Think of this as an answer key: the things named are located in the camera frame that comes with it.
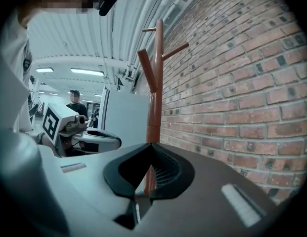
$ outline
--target ceiling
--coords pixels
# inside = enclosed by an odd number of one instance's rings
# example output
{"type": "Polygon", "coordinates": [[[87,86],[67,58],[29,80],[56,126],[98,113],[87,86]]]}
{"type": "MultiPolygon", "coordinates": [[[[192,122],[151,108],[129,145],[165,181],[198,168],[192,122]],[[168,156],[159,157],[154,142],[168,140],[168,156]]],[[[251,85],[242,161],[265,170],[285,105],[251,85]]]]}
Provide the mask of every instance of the ceiling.
{"type": "Polygon", "coordinates": [[[141,29],[154,27],[164,18],[165,33],[192,0],[118,0],[105,17],[98,10],[87,14],[42,12],[29,24],[32,76],[40,83],[64,94],[79,90],[82,99],[97,100],[106,85],[116,89],[115,76],[130,92],[141,73],[136,51],[150,50],[153,34],[141,29]],[[37,68],[53,68],[52,73],[38,73],[37,68]],[[103,71],[105,76],[71,72],[71,68],[103,71]]]}

